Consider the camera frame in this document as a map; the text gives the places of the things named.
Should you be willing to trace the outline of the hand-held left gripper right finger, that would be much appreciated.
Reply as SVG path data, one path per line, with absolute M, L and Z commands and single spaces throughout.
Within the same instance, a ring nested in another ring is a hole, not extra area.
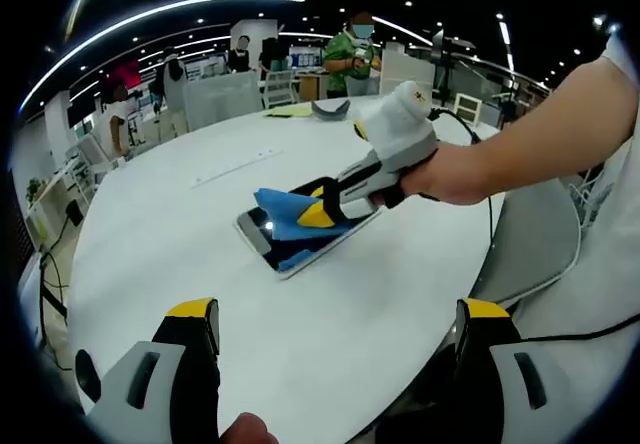
M 575 425 L 565 371 L 495 303 L 457 302 L 452 434 L 456 443 L 563 443 Z

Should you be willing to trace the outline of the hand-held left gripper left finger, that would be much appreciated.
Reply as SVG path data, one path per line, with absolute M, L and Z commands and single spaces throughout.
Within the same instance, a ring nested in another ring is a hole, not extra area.
M 219 306 L 181 303 L 153 338 L 133 345 L 104 376 L 89 353 L 75 357 L 88 419 L 106 443 L 218 443 Z

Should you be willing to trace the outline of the person's right hand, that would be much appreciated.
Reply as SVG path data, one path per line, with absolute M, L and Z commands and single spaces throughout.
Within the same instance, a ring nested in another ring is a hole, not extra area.
M 406 197 L 425 195 L 453 205 L 474 205 L 488 194 L 488 167 L 480 145 L 441 142 L 435 153 L 403 172 L 399 185 Z

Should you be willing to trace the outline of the person's left hand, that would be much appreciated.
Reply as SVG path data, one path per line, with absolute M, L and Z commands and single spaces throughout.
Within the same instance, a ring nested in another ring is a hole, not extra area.
M 255 414 L 241 413 L 220 436 L 222 444 L 277 444 L 265 422 Z

